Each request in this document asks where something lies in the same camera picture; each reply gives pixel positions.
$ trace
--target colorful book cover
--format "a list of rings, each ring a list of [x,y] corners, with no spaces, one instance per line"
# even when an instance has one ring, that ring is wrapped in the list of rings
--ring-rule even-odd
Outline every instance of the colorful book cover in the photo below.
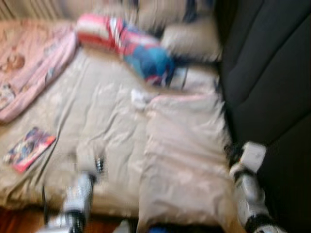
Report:
[[[56,137],[34,127],[5,155],[4,161],[24,172],[55,141]]]

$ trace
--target pink blanket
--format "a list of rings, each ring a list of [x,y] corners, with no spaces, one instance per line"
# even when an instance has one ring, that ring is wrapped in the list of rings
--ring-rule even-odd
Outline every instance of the pink blanket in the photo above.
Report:
[[[16,118],[73,58],[68,22],[0,22],[0,123]]]

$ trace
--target wooden floor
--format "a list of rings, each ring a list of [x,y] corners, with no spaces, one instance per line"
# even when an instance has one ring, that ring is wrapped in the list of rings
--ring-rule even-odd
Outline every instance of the wooden floor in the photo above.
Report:
[[[112,233],[119,221],[91,218],[85,233]],[[35,233],[43,226],[43,214],[39,209],[9,211],[0,208],[0,233]]]

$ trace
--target dark couch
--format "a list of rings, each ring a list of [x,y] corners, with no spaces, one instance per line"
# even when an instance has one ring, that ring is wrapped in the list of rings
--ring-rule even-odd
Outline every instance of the dark couch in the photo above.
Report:
[[[232,137],[268,146],[259,182],[272,216],[292,233],[311,232],[310,2],[216,4]]]

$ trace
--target beige bedsheet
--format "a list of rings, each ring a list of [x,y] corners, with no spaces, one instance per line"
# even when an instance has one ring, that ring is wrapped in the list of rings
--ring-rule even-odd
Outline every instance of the beige bedsheet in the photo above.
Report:
[[[186,89],[214,91],[217,74],[194,68]],[[0,126],[0,158],[33,126],[55,135],[54,143],[24,174],[0,159],[0,205],[21,208],[41,204],[46,186],[48,204],[59,208],[77,174],[79,142],[106,142],[108,180],[95,186],[93,212],[138,216],[138,190],[146,142],[147,119],[131,104],[133,88],[146,88],[139,77],[113,54],[80,49],[59,79],[8,125]]]

